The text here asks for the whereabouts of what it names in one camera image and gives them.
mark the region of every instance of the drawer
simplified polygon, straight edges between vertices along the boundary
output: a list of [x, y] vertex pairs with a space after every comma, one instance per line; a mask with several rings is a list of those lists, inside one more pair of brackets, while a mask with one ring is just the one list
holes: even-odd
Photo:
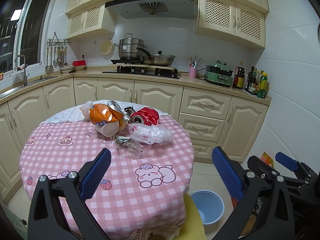
[[192, 139], [192, 147], [195, 151], [195, 157], [210, 159], [212, 150], [217, 145], [216, 142], [209, 142], [205, 140]]
[[231, 96], [184, 87], [180, 112], [225, 120]]
[[191, 138], [217, 142], [224, 121], [193, 114], [180, 113], [179, 124], [182, 125]]

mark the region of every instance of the stainless steel pot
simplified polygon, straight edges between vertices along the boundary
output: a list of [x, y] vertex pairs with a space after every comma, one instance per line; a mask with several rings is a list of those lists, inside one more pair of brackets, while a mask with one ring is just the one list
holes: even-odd
[[115, 44], [118, 47], [119, 58], [120, 59], [141, 59], [142, 51], [138, 50], [137, 47], [143, 47], [144, 41], [137, 38], [132, 38], [132, 33], [125, 33], [125, 39], [119, 41], [119, 44]]
[[174, 58], [176, 57], [172, 55], [162, 55], [162, 51], [158, 51], [158, 54], [156, 55], [151, 55], [141, 47], [137, 47], [137, 49], [143, 51], [146, 54], [146, 56], [142, 56], [142, 59], [143, 63], [147, 65], [167, 67], [173, 63]]

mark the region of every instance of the silver screw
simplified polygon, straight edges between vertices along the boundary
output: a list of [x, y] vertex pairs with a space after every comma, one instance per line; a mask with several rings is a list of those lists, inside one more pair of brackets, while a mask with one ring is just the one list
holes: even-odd
[[41, 175], [39, 181], [44, 182], [47, 179], [45, 175]]
[[70, 172], [70, 173], [68, 174], [68, 177], [69, 177], [70, 179], [74, 179], [76, 176], [77, 176], [77, 173], [76, 173], [75, 171], [72, 171], [72, 172]]
[[283, 182], [283, 181], [284, 181], [284, 178], [283, 178], [282, 176], [277, 176], [277, 181]]
[[256, 175], [254, 174], [254, 172], [252, 172], [252, 171], [248, 171], [248, 172], [247, 172], [247, 177], [248, 177], [248, 178], [251, 178], [251, 179], [252, 179], [252, 178], [254, 178], [255, 176], [256, 176]]

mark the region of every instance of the round table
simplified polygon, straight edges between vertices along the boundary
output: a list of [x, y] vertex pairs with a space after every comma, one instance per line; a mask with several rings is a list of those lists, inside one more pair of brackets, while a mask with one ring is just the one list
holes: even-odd
[[[136, 160], [125, 157], [125, 150], [117, 149], [91, 122], [39, 125], [20, 157], [25, 190], [32, 199], [40, 175], [63, 178], [108, 148], [111, 165], [85, 202], [101, 228], [111, 239], [177, 236], [186, 217], [183, 194], [189, 188], [194, 151], [188, 133], [171, 116], [160, 116], [159, 123], [171, 131], [172, 142], [146, 145], [145, 158]], [[66, 200], [60, 201], [70, 228], [78, 232]]]

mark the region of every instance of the lattice panel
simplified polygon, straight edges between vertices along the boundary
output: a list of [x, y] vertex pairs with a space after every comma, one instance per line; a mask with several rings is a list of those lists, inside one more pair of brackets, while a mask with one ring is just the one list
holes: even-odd
[[213, 25], [230, 28], [230, 6], [220, 1], [207, 0], [205, 20]]
[[80, 24], [81, 24], [81, 14], [77, 14], [71, 19], [69, 35], [78, 32], [80, 30]]
[[93, 7], [87, 13], [87, 17], [85, 19], [85, 29], [89, 29], [91, 27], [95, 27], [98, 25], [99, 22], [99, 14], [100, 14], [100, 7]]
[[260, 40], [260, 18], [255, 16], [252, 12], [241, 10], [241, 32], [257, 40]]

